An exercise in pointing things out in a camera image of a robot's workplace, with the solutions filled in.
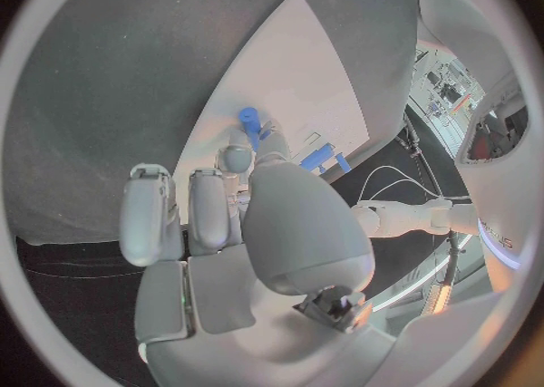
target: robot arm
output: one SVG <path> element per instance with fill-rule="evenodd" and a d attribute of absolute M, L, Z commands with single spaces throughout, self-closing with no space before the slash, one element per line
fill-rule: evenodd
<path fill-rule="evenodd" d="M 411 230 L 432 235 L 446 235 L 450 230 L 479 234 L 474 205 L 453 205 L 447 199 L 431 199 L 414 206 L 398 201 L 359 201 L 352 211 L 369 237 L 397 237 Z"/>

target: white cable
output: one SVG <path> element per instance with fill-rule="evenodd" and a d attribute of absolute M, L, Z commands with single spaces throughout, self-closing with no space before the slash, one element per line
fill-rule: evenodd
<path fill-rule="evenodd" d="M 373 170 L 369 175 L 368 177 L 366 178 L 366 180 L 364 181 L 364 185 L 363 185 L 363 188 L 361 189 L 361 194 L 359 195 L 359 199 L 357 200 L 357 203 L 359 201 L 361 201 L 361 198 L 363 197 L 363 193 L 364 193 L 364 189 L 366 188 L 366 184 L 368 183 L 368 180 L 372 177 L 372 175 L 379 169 L 382 169 L 382 168 L 389 168 L 389 169 L 394 169 L 395 171 L 397 171 L 399 174 L 402 174 L 403 176 L 406 177 L 406 179 L 400 179 L 400 180 L 397 180 L 395 183 L 392 183 L 391 185 L 381 189 L 378 193 L 374 194 L 373 197 L 371 199 L 373 199 L 376 195 L 378 195 L 379 193 L 383 192 L 384 190 L 390 188 L 391 186 L 395 185 L 396 183 L 400 183 L 401 181 L 411 181 L 413 184 L 419 186 L 421 189 L 423 189 L 425 192 L 427 192 L 429 195 L 432 195 L 433 197 L 435 198 L 444 198 L 444 199 L 470 199 L 471 197 L 468 196 L 468 195 L 465 195 L 465 196 L 461 196 L 461 197 L 443 197 L 443 196 L 440 196 L 440 195 L 437 195 L 435 194 L 434 192 L 431 192 L 430 190 L 428 190 L 425 186 L 423 186 L 421 183 L 418 183 L 416 180 L 412 179 L 410 176 L 404 174 L 402 171 L 400 171 L 398 168 L 396 167 L 392 167 L 391 165 L 382 165 L 381 167 L 378 167 L 376 168 L 375 170 Z"/>

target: black floor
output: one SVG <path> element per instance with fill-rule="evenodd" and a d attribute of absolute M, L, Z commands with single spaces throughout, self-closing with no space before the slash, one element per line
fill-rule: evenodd
<path fill-rule="evenodd" d="M 420 146 L 444 194 L 466 194 L 451 158 L 425 124 L 413 112 L 409 111 L 409 114 L 421 137 Z M 351 206 L 356 202 L 367 175 L 381 165 L 395 166 L 432 189 L 424 169 L 418 170 L 416 160 L 395 141 L 333 186 Z M 370 179 L 364 198 L 369 198 L 399 178 L 391 170 L 378 171 Z M 385 191 L 379 199 L 421 204 L 428 198 L 416 186 L 401 183 Z M 419 231 L 402 237 L 373 240 L 376 272 L 365 290 L 367 296 L 376 295 L 398 281 L 417 267 L 442 241 L 443 237 L 437 237 L 433 243 L 430 235 Z M 45 310 L 85 357 L 121 385 L 155 386 L 146 365 L 138 356 L 134 338 L 134 306 L 142 270 L 124 261 L 118 243 L 34 247 L 19 241 L 18 253 L 28 280 Z M 24 354 L 24 349 L 28 348 L 24 348 L 24 343 L 19 343 L 21 338 L 15 337 L 15 332 L 9 326 L 7 329 L 11 335 L 3 336 L 0 355 L 6 354 L 7 361 L 4 361 L 9 371 L 14 374 L 36 367 L 24 376 L 31 380 L 38 377 L 44 381 L 46 374 L 40 372 L 35 358 L 28 356 L 27 351 Z M 6 352 L 6 346 L 13 343 L 19 343 L 19 353 Z M 20 385 L 33 385 L 28 380 L 24 381 L 24 377 L 17 379 L 23 382 Z"/>

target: blue object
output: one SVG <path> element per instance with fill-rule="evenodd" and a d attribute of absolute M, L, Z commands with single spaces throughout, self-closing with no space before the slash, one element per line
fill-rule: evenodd
<path fill-rule="evenodd" d="M 331 144 L 326 144 L 319 150 L 316 150 L 303 158 L 302 162 L 300 162 L 300 166 L 308 171 L 313 171 L 331 159 L 334 155 L 333 146 Z"/>
<path fill-rule="evenodd" d="M 238 118 L 244 127 L 244 132 L 247 134 L 253 150 L 257 151 L 258 133 L 260 132 L 260 120 L 257 109 L 251 107 L 244 108 L 240 111 Z"/>
<path fill-rule="evenodd" d="M 351 167 L 349 166 L 349 163 L 347 163 L 347 160 L 342 153 L 338 153 L 336 155 L 336 160 L 338 161 L 338 165 L 340 165 L 340 168 L 343 169 L 344 172 L 351 171 Z"/>

